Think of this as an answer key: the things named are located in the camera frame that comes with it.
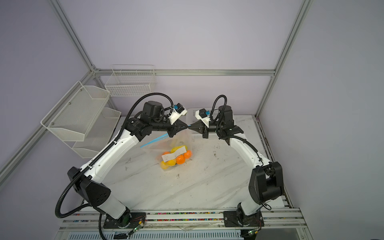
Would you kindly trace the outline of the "yellow banana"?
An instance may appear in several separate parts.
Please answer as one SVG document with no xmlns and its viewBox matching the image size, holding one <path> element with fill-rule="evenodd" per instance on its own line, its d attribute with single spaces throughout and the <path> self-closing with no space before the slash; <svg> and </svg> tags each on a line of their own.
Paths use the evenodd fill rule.
<svg viewBox="0 0 384 240">
<path fill-rule="evenodd" d="M 174 148 L 171 149 L 171 153 L 176 152 L 178 149 L 185 149 L 187 151 L 188 147 L 186 145 L 174 147 Z"/>
</svg>

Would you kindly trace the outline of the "clear zip top bag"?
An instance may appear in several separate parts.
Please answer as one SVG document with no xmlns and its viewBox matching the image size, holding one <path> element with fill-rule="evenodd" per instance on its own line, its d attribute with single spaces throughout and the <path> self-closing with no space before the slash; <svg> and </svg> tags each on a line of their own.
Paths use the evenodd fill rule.
<svg viewBox="0 0 384 240">
<path fill-rule="evenodd" d="M 185 149 L 178 149 L 176 152 L 171 153 L 171 149 L 177 146 L 186 145 L 188 147 L 188 150 L 191 150 L 193 153 L 193 145 L 192 145 L 192 133 L 189 129 L 181 131 L 177 133 L 173 138 L 170 138 L 167 133 L 161 135 L 160 137 L 155 138 L 154 140 L 144 144 L 142 147 L 140 147 L 144 152 L 154 159 L 156 163 L 160 166 L 160 162 L 164 161 L 166 164 L 170 160 L 176 159 L 177 156 L 183 155 L 186 150 Z M 170 152 L 168 155 L 162 156 L 164 152 Z M 174 165 L 169 166 L 168 169 L 163 171 L 170 171 L 178 166 L 182 165 Z"/>
</svg>

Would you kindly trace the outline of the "small orange tangerine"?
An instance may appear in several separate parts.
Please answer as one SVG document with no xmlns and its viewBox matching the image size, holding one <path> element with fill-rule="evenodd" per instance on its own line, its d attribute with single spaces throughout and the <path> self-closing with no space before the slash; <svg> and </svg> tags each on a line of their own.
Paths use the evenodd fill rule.
<svg viewBox="0 0 384 240">
<path fill-rule="evenodd" d="M 192 155 L 193 155 L 193 153 L 192 153 L 191 150 L 187 150 L 187 151 L 183 154 L 183 156 L 184 156 L 185 159 L 190 159 L 190 158 L 192 157 Z"/>
</svg>

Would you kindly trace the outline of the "large orange fruit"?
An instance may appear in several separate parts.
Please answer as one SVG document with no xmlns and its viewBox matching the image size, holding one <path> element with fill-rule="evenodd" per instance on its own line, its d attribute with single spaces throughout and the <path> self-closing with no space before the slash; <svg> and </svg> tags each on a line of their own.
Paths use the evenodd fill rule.
<svg viewBox="0 0 384 240">
<path fill-rule="evenodd" d="M 179 156 L 176 157 L 177 165 L 182 165 L 182 164 L 185 163 L 185 161 L 186 161 L 186 158 L 185 158 L 184 155 L 179 155 Z"/>
</svg>

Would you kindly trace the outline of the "yellow pear-shaped lemon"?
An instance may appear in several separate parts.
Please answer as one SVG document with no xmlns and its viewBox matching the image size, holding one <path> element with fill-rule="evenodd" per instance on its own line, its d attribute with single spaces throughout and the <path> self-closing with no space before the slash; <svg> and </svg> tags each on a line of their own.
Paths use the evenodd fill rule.
<svg viewBox="0 0 384 240">
<path fill-rule="evenodd" d="M 164 162 L 164 161 L 161 161 L 160 162 L 160 167 L 163 169 L 163 170 L 166 170 L 169 168 L 169 166 Z"/>
</svg>

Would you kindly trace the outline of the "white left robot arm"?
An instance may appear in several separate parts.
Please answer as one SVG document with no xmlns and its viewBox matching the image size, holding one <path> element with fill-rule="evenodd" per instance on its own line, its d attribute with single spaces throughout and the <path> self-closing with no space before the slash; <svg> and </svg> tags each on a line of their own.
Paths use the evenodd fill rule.
<svg viewBox="0 0 384 240">
<path fill-rule="evenodd" d="M 138 117 L 127 117 L 118 134 L 101 152 L 80 168 L 72 167 L 68 171 L 70 183 L 57 202 L 56 217 L 66 218 L 83 208 L 92 207 L 102 215 L 120 222 L 123 226 L 128 225 L 131 218 L 130 210 L 104 185 L 104 179 L 130 149 L 153 131 L 167 132 L 172 138 L 176 133 L 187 129 L 187 124 L 180 120 L 180 117 L 186 113 L 186 110 L 181 113 L 172 111 L 169 116 L 164 117 L 161 113 L 141 112 Z M 74 189 L 87 203 L 63 214 L 61 204 L 70 189 Z"/>
</svg>

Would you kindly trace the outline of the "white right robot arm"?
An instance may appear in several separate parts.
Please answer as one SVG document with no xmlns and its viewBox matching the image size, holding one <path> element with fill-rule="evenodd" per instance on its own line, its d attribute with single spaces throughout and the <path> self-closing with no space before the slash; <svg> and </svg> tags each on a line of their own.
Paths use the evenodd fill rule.
<svg viewBox="0 0 384 240">
<path fill-rule="evenodd" d="M 210 111 L 200 109 L 195 112 L 196 122 L 189 129 L 207 139 L 216 134 L 233 148 L 252 169 L 248 191 L 249 195 L 240 202 L 235 211 L 234 226 L 262 226 L 261 209 L 271 210 L 268 202 L 284 194 L 283 168 L 263 156 L 247 139 L 244 131 L 236 125 L 230 106 L 220 106 Z"/>
</svg>

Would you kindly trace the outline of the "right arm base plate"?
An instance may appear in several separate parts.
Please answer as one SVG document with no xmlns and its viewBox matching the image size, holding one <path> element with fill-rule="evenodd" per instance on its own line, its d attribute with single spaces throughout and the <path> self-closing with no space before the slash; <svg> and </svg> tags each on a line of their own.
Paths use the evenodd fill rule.
<svg viewBox="0 0 384 240">
<path fill-rule="evenodd" d="M 264 218 L 261 211 L 253 215 L 246 216 L 239 211 L 224 211 L 224 224 L 225 227 L 264 227 Z"/>
</svg>

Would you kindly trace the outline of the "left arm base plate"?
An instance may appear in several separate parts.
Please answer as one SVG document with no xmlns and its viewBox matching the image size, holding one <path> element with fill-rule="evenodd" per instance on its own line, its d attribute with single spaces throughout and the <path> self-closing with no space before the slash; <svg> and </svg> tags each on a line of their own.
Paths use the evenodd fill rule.
<svg viewBox="0 0 384 240">
<path fill-rule="evenodd" d="M 140 223 L 144 224 L 147 214 L 145 212 L 130 212 L 123 214 L 119 219 L 106 215 L 103 223 L 104 229 L 134 229 Z"/>
</svg>

